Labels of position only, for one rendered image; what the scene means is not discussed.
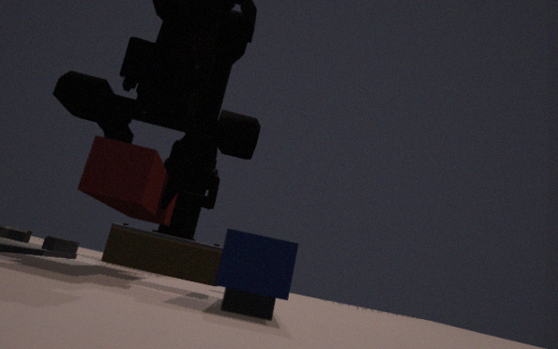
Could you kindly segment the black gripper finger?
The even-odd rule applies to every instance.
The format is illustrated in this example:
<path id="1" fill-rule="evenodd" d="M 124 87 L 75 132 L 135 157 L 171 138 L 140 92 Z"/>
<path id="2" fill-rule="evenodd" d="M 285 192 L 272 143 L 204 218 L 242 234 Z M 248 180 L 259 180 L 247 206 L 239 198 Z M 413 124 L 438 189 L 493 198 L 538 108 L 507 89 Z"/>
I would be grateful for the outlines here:
<path id="1" fill-rule="evenodd" d="M 132 144 L 134 134 L 121 114 L 91 107 L 91 117 L 104 131 L 105 138 Z"/>
<path id="2" fill-rule="evenodd" d="M 177 162 L 163 194 L 161 209 L 166 210 L 194 170 L 205 159 L 215 159 L 217 151 L 216 138 L 186 130 Z"/>

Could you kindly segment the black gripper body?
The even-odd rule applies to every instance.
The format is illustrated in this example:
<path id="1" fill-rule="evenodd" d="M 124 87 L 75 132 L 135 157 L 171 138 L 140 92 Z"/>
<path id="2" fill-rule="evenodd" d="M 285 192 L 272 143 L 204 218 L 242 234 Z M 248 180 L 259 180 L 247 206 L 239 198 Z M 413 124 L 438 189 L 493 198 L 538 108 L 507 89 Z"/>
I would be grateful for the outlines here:
<path id="1" fill-rule="evenodd" d="M 161 38 L 157 44 L 192 55 L 200 49 L 176 38 Z M 221 110 L 219 120 L 195 114 L 200 92 L 193 90 L 188 108 L 175 101 L 174 94 L 138 83 L 137 99 L 116 95 L 107 80 L 70 71 L 58 79 L 53 95 L 76 117 L 96 122 L 91 107 L 121 114 L 127 125 L 132 120 L 183 132 L 192 131 L 218 140 L 221 154 L 251 159 L 261 125 L 257 118 Z"/>

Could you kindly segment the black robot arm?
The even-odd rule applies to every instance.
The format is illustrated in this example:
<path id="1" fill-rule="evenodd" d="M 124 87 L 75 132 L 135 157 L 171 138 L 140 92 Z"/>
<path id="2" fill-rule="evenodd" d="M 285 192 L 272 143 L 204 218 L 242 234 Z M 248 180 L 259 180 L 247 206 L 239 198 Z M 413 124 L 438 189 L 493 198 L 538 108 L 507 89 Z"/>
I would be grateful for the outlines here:
<path id="1" fill-rule="evenodd" d="M 192 91 L 201 93 L 195 114 L 218 120 L 232 64 L 251 43 L 256 7 L 251 0 L 153 0 L 163 20 L 156 42 L 176 38 L 196 45 L 192 55 L 130 38 L 120 76 L 125 91 L 141 83 L 176 96 L 188 108 Z M 241 10 L 233 10 L 241 4 Z M 201 207 L 214 209 L 219 188 L 216 159 L 205 159 L 178 191 L 170 226 L 157 231 L 191 241 Z M 207 196 L 205 195 L 208 190 Z"/>

